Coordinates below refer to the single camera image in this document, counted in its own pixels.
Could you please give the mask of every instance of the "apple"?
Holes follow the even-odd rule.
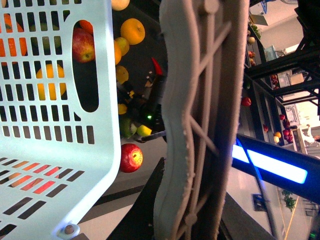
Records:
[[[82,28],[73,30],[72,57],[79,63],[87,63],[96,58],[94,37]]]
[[[120,117],[119,128],[120,134],[124,138],[131,138],[137,131],[137,127],[134,122],[126,116]]]
[[[121,11],[128,7],[130,0],[111,0],[111,7],[115,11]]]
[[[263,130],[265,133],[267,133],[269,131],[269,128],[267,125],[263,124]]]
[[[252,44],[254,44],[255,42],[256,42],[256,39],[255,39],[253,36],[248,37],[248,44],[252,45]]]
[[[241,105],[245,107],[249,107],[251,105],[251,99],[247,96],[243,97],[241,100]]]
[[[286,115],[280,114],[280,115],[279,115],[279,118],[280,118],[280,120],[285,120],[285,119],[286,119]]]
[[[289,135],[289,131],[287,129],[283,130],[282,133],[283,133],[284,136],[288,136]]]
[[[133,173],[137,171],[143,162],[143,154],[137,145],[126,143],[121,146],[120,171],[123,173]]]

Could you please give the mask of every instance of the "wall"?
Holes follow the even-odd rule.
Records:
[[[302,38],[302,27],[296,17],[288,18],[261,34],[262,45],[265,48],[274,45],[278,51],[299,44]]]

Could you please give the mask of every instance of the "light blue plastic basket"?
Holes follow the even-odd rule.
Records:
[[[4,28],[0,33],[6,53],[9,53],[9,38],[14,38],[16,43],[19,38],[25,38],[28,49],[26,56],[18,51],[18,56],[0,57],[0,62],[8,63],[9,73],[9,79],[4,79],[6,68],[0,67],[0,233],[6,233],[4,240],[61,239],[58,237],[61,229],[79,222],[114,181],[120,164],[111,1],[76,0],[75,4],[74,0],[57,0],[56,5],[51,5],[50,0],[44,0],[44,5],[41,2],[32,0],[32,6],[26,6],[25,0],[8,0],[8,7],[0,8],[0,25],[5,24],[4,14],[10,14],[13,25],[13,33],[7,33]],[[59,30],[53,30],[50,21],[55,11]],[[63,11],[69,11],[66,20]],[[30,13],[34,15],[35,32],[28,28]],[[22,15],[24,32],[17,31],[16,14]],[[40,30],[39,14],[46,15],[48,31]],[[94,28],[99,96],[94,112],[81,107],[72,67],[73,27],[81,19],[90,21]],[[55,54],[55,36],[61,38],[61,55]],[[51,54],[45,55],[39,48],[39,55],[33,55],[31,37],[37,37],[38,42],[48,37]],[[45,74],[42,79],[36,78],[35,61],[40,61],[42,69],[46,61],[52,61],[55,78],[47,79]],[[57,61],[63,61],[64,78],[56,77]],[[19,79],[13,73],[12,62],[17,62]],[[25,64],[30,66],[31,79],[24,74]],[[37,93],[37,84],[47,82],[57,83],[57,100],[49,100],[48,88],[46,100],[40,100],[38,94],[34,94],[34,100],[29,98],[28,88]],[[58,93],[58,83],[66,83],[66,100]],[[22,90],[23,99],[18,89]],[[65,120],[66,108],[69,120]],[[42,119],[43,109],[47,111],[47,120]],[[35,167],[24,170],[31,165]],[[44,165],[49,167],[41,171]],[[59,170],[49,175],[56,167]],[[13,173],[20,175],[8,181]],[[12,183],[26,176],[28,180],[12,187]],[[42,181],[24,190],[36,179]],[[43,185],[50,187],[37,194]]]

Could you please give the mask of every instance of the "yellow fruit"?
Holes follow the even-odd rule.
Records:
[[[129,79],[129,73],[124,66],[115,67],[115,78],[120,84],[124,84],[125,81]]]
[[[125,114],[127,112],[127,109],[128,107],[125,104],[118,104],[118,115]]]
[[[115,11],[121,11],[128,7],[130,0],[111,0],[111,7]]]
[[[54,68],[53,68],[52,64],[47,64],[45,66],[45,69],[46,69],[47,78],[48,79],[54,78]],[[58,69],[58,77],[59,78],[64,78],[65,77],[64,69],[59,64],[57,65],[57,69]],[[37,79],[42,79],[43,78],[42,69],[40,69],[36,73],[36,78]],[[66,86],[65,83],[60,83],[59,85],[60,85],[60,95],[62,96],[65,93],[65,91],[67,90],[67,86]],[[39,99],[42,100],[42,101],[46,100],[45,84],[38,83],[37,84],[37,88],[38,88]],[[50,100],[57,100],[55,84],[54,83],[49,83],[48,84],[48,88],[49,88]]]
[[[141,137],[147,137],[151,135],[152,130],[145,125],[141,125],[136,129],[136,133]]]
[[[274,141],[274,143],[278,144],[280,142],[279,137],[278,136],[274,136],[273,137],[273,141]]]
[[[117,37],[115,41],[119,44],[119,47],[121,50],[121,56],[126,55],[130,48],[128,40],[120,36],[120,37]]]

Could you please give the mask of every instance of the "lemon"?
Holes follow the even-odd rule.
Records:
[[[120,84],[124,84],[129,79],[129,73],[124,66],[118,65],[115,67],[115,78]]]
[[[151,135],[152,130],[145,125],[141,125],[136,129],[136,133],[141,137],[147,137]]]
[[[127,109],[128,109],[128,107],[125,104],[123,104],[123,103],[118,104],[118,114],[119,115],[125,114],[127,112]]]

